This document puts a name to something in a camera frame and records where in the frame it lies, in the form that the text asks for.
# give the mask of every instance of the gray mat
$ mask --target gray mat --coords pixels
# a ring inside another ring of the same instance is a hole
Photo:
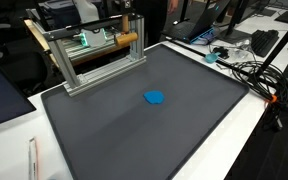
[[[147,63],[76,97],[42,95],[74,179],[172,178],[247,86],[160,45]],[[162,91],[150,105],[143,94]]]

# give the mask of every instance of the blue object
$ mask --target blue object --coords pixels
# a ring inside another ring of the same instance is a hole
[[[204,33],[200,34],[199,36],[191,40],[190,43],[194,44],[194,42],[199,39],[208,39],[209,41],[212,41],[212,39],[214,38],[213,32],[214,32],[214,28],[211,27],[209,30],[205,31]]]
[[[220,55],[221,53],[217,52],[217,53],[212,53],[212,54],[208,54],[205,56],[205,60],[206,62],[208,63],[214,63],[217,59],[218,59],[218,56]]]
[[[164,95],[160,91],[149,91],[144,94],[144,98],[150,104],[161,104],[164,101]]]

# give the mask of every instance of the white desk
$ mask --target white desk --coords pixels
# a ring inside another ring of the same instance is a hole
[[[252,17],[237,29],[249,33],[257,29],[288,30],[287,24],[273,21],[277,16],[276,13],[273,17]],[[280,31],[279,36],[282,37],[285,33],[286,31]],[[163,42],[163,44],[229,76],[228,70],[220,70],[215,64],[207,64],[202,57],[190,51],[169,42]],[[189,47],[208,53],[208,47]],[[273,61],[273,64],[281,70],[284,70],[288,63],[287,48],[288,44]],[[0,124],[0,180],[28,179],[28,141],[33,136],[38,141],[40,180],[72,179],[47,119],[40,94],[29,100],[37,108],[36,111]],[[253,92],[248,93],[218,125],[174,179],[223,179],[263,112],[264,101]]]

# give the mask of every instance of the cable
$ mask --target cable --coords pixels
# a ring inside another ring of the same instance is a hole
[[[256,60],[256,57],[255,57],[255,53],[254,53],[254,51],[253,51],[253,49],[252,49],[251,44],[249,44],[249,45],[244,45],[244,44],[243,44],[243,45],[241,45],[241,46],[222,46],[222,45],[216,45],[216,44],[209,44],[209,45],[208,45],[208,50],[209,50],[210,53],[213,52],[211,46],[223,47],[223,48],[226,48],[226,49],[238,49],[238,50],[240,50],[240,51],[246,51],[246,52],[249,52],[249,53],[252,54],[253,59],[254,59],[255,62],[257,61],[257,60]]]
[[[284,4],[282,2],[279,2],[278,0],[275,0],[274,3],[269,4],[268,6],[274,6],[276,3],[279,3],[281,7],[279,7],[280,9],[282,9],[284,7]]]
[[[261,73],[260,77],[257,77],[255,74],[260,70],[262,64],[263,62],[256,60],[233,63],[231,65],[238,70],[232,71],[232,74],[237,80],[247,84],[250,89],[263,97],[269,106],[274,108],[274,117],[278,117],[281,110],[288,111],[288,81],[281,70],[274,65],[270,65]],[[249,76],[242,75],[242,70],[247,71]],[[275,93],[272,92],[269,85],[275,89]]]
[[[284,9],[281,9],[281,10],[277,11],[277,14],[278,14],[279,16],[282,15],[282,14],[281,14],[281,11],[284,11]]]

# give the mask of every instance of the blue foam piece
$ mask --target blue foam piece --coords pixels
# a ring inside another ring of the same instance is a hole
[[[150,104],[161,104],[164,101],[164,95],[160,91],[148,91],[144,94],[144,98]]]

